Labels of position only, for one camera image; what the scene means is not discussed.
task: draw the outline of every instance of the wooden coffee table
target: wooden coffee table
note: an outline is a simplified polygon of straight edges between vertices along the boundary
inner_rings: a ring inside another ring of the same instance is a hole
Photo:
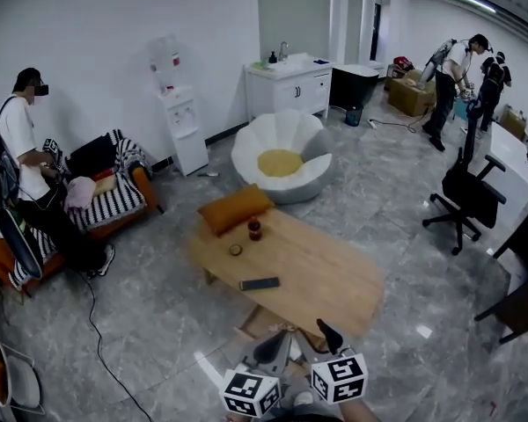
[[[322,337],[318,318],[348,335],[363,335],[383,295],[378,265],[356,247],[277,209],[259,220],[263,235],[257,242],[248,237],[245,223],[216,237],[200,221],[189,253],[207,282],[217,277],[238,289],[242,280],[277,276],[280,287],[243,294],[317,336]],[[243,247],[237,257],[229,253],[233,244]]]

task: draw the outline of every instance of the black pants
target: black pants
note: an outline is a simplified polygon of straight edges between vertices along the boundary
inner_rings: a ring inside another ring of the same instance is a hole
[[[499,86],[492,81],[484,81],[479,89],[479,95],[477,98],[480,98],[483,105],[483,120],[481,121],[481,129],[487,130],[489,124],[491,123],[491,119],[493,119],[495,108],[499,104],[499,99],[501,98]]]
[[[454,107],[456,98],[456,84],[451,76],[442,72],[436,72],[436,108],[430,116],[430,120],[424,124],[426,130],[440,139],[442,128]]]
[[[72,223],[62,209],[64,195],[62,190],[51,189],[37,202],[20,200],[17,210],[29,225],[51,236],[70,267],[83,272],[97,271],[106,263],[104,247],[80,233]]]

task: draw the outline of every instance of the white chair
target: white chair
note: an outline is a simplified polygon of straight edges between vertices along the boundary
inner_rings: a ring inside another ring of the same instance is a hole
[[[302,164],[285,177],[274,177],[259,168],[259,156],[269,150],[288,150],[301,156]],[[279,204],[315,197],[330,179],[334,143],[330,133],[313,115],[296,110],[262,114],[240,129],[231,159],[244,184],[255,183]]]
[[[27,355],[0,342],[0,359],[5,367],[6,396],[0,400],[0,408],[10,406],[17,410],[45,416],[40,404],[41,393],[33,366],[35,361]]]

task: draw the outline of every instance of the faucet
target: faucet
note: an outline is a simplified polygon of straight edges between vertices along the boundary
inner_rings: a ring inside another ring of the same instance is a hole
[[[290,48],[290,46],[288,45],[288,43],[285,40],[283,40],[282,44],[280,44],[280,55],[278,56],[278,61],[279,62],[283,62],[283,61],[288,59],[288,56],[283,52],[283,48],[284,47],[285,47],[286,51],[288,50],[288,48]]]

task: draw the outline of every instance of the pink cloth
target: pink cloth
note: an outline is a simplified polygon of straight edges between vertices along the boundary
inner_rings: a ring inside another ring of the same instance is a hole
[[[71,208],[88,209],[94,198],[96,183],[88,177],[76,177],[69,183],[64,210]]]

